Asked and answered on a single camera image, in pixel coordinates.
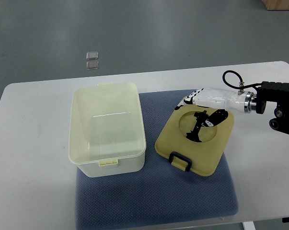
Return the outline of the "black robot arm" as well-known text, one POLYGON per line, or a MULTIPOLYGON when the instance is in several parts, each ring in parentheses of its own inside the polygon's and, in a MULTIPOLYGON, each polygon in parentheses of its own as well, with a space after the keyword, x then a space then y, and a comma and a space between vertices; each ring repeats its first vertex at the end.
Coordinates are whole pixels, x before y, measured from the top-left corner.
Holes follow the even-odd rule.
POLYGON ((276 103, 275 117, 269 125, 275 131, 289 134, 289 83, 264 81, 255 90, 256 95, 250 102, 251 110, 263 114, 267 102, 276 103))

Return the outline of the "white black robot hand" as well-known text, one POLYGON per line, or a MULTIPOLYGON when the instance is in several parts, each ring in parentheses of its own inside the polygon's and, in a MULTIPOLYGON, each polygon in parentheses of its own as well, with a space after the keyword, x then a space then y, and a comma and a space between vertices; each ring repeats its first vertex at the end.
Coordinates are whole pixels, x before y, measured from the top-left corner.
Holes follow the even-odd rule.
POLYGON ((187 104, 195 104, 199 107, 209 107, 213 109, 237 110, 242 113, 250 113, 255 110, 255 99, 253 92, 233 92, 215 88, 203 88, 195 90, 190 95, 186 96, 175 107, 175 110, 187 104))

